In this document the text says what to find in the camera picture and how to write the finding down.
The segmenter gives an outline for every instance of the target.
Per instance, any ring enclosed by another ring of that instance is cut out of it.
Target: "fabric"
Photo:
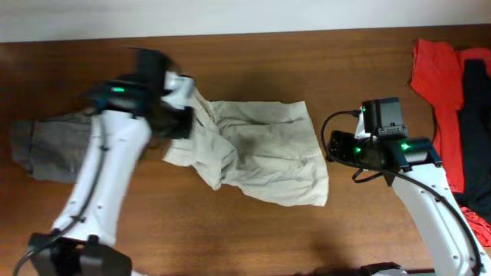
[[[212,189],[222,184],[279,205],[323,206],[328,171],[305,102],[210,102],[196,91],[189,140],[173,140],[163,160],[194,166]]]
[[[482,60],[467,60],[463,75],[464,107],[459,111],[463,205],[491,222],[491,80]]]
[[[457,111],[463,108],[463,65],[468,59],[482,59],[491,72],[491,52],[474,48],[454,51],[443,42],[419,40],[414,47],[411,87],[429,102],[437,119],[433,145],[443,160],[450,188],[459,204],[466,181]],[[475,212],[461,208],[471,229],[483,246],[491,246],[491,227]]]
[[[75,183],[91,134],[82,113],[13,123],[12,159],[36,180]]]

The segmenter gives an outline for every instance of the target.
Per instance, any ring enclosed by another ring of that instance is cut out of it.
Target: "clothing pile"
[[[471,229],[491,246],[491,50],[419,40],[411,87],[433,106],[433,141]]]

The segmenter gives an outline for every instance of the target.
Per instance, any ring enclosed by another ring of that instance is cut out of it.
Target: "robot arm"
[[[44,276],[129,276],[131,260],[114,250],[117,221],[130,177],[150,136],[188,138],[191,77],[170,71],[158,51],[138,50],[133,74],[97,85],[89,147],[77,183],[51,234],[33,234],[28,254]]]
[[[361,112],[350,113],[359,113],[357,131],[355,134],[333,131],[326,146],[328,159],[382,172],[411,214],[428,248],[435,274],[491,274],[491,260],[460,211],[431,142],[426,138],[407,138],[399,100],[363,102]],[[476,269],[478,259],[480,269]],[[370,265],[364,268],[369,271],[367,275],[407,273],[391,266],[393,263],[382,269],[376,266],[373,270]]]

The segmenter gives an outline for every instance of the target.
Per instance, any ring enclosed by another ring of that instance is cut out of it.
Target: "wood grain surface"
[[[125,47],[169,54],[210,100],[304,100],[318,133],[329,114],[399,97],[411,136],[432,136],[430,106],[408,86],[417,38],[459,48],[491,45],[491,26],[310,31],[0,44],[0,274],[11,273],[32,232],[47,232],[71,185],[34,181],[10,161],[8,122],[81,107],[94,82],[131,69]],[[354,131],[339,117],[329,130]],[[282,207],[237,188],[211,190],[193,168],[146,159],[133,175],[116,248],[148,274],[274,275],[318,267],[431,261],[404,205],[377,180],[328,164],[325,207]],[[22,275],[34,274],[30,265]]]

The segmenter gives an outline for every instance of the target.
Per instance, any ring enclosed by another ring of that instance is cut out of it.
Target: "green led light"
[[[402,150],[407,150],[407,149],[409,149],[411,146],[409,146],[409,145],[408,145],[408,144],[406,144],[406,143],[402,143],[402,144],[400,145],[400,147],[402,148]]]
[[[124,88],[122,88],[122,87],[113,87],[113,88],[111,88],[111,91],[113,91],[113,92],[119,92],[120,93],[120,92],[124,92]]]

